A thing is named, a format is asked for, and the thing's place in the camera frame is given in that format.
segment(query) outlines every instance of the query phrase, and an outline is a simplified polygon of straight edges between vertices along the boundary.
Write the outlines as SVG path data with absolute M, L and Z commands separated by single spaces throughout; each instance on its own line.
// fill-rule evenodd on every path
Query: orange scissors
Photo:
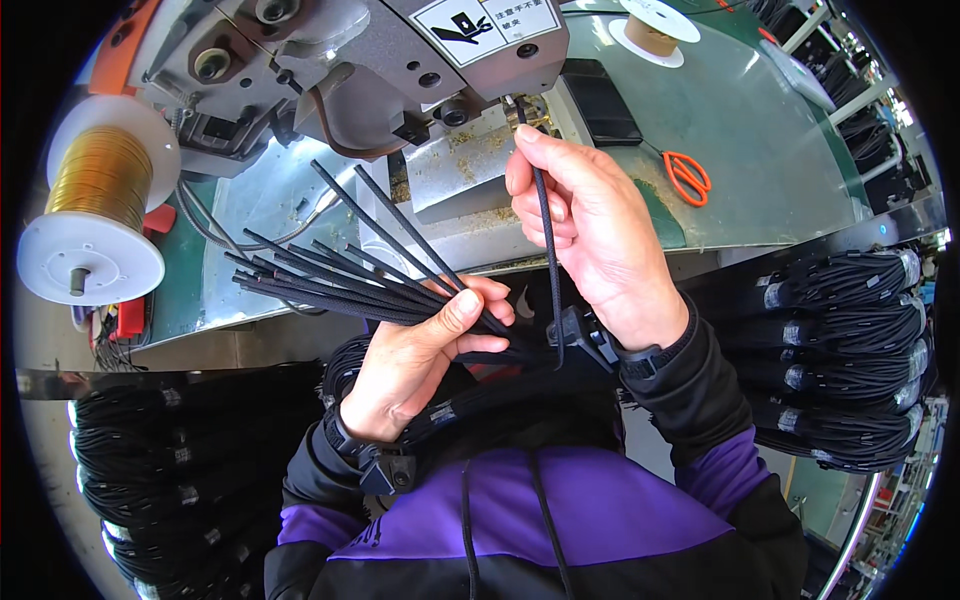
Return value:
M 707 171 L 704 171 L 704 168 L 700 166 L 699 162 L 687 155 L 682 155 L 679 152 L 664 152 L 647 140 L 643 141 L 646 142 L 648 146 L 653 148 L 657 154 L 663 158 L 663 164 L 666 166 L 666 174 L 670 178 L 670 181 L 673 182 L 674 187 L 677 188 L 677 191 L 680 192 L 680 195 L 683 196 L 684 200 L 690 204 L 693 204 L 694 206 L 703 206 L 707 203 L 707 192 L 712 189 L 713 184 L 710 183 L 710 177 L 707 175 Z M 695 175 L 693 175 L 693 172 L 690 171 L 690 168 L 695 169 L 697 173 L 700 174 L 700 178 L 697 178 Z M 677 177 L 692 187 L 694 191 L 697 192 L 697 195 L 700 196 L 700 198 L 698 200 L 694 200 L 689 194 L 687 194 L 684 187 L 680 185 L 679 181 L 677 181 Z

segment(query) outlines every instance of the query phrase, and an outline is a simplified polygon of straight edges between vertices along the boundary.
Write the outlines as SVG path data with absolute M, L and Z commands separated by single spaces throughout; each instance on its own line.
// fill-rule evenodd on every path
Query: black phone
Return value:
M 587 123 L 594 146 L 638 146 L 643 141 L 627 103 L 599 60 L 567 59 L 560 77 Z

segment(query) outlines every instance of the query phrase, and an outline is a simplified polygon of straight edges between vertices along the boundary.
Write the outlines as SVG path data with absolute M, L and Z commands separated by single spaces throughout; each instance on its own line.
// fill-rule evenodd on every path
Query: jacket sleeve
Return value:
M 652 379 L 621 369 L 620 378 L 673 445 L 677 487 L 736 529 L 756 553 L 778 598 L 800 595 L 806 544 L 800 521 L 780 494 L 780 479 L 757 456 L 750 405 L 713 328 L 687 300 L 692 335 Z
M 310 425 L 283 479 L 282 528 L 264 563 L 268 600 L 306 598 L 326 558 L 368 525 L 361 474 L 330 447 L 320 423 Z

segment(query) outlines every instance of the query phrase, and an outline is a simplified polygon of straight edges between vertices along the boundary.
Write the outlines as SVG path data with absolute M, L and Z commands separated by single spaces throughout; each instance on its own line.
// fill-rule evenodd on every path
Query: fingernail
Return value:
M 538 139 L 540 139 L 540 132 L 530 127 L 529 125 L 518 126 L 516 128 L 516 134 L 519 135 L 520 139 L 530 144 L 533 144 Z
M 473 290 L 464 290 L 453 298 L 453 311 L 463 317 L 472 315 L 479 306 L 480 298 Z

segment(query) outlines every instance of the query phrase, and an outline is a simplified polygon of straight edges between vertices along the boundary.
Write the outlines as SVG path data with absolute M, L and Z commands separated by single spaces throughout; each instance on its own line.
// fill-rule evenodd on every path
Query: warning label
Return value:
M 457 66 L 561 27 L 548 0 L 438 0 L 410 16 Z

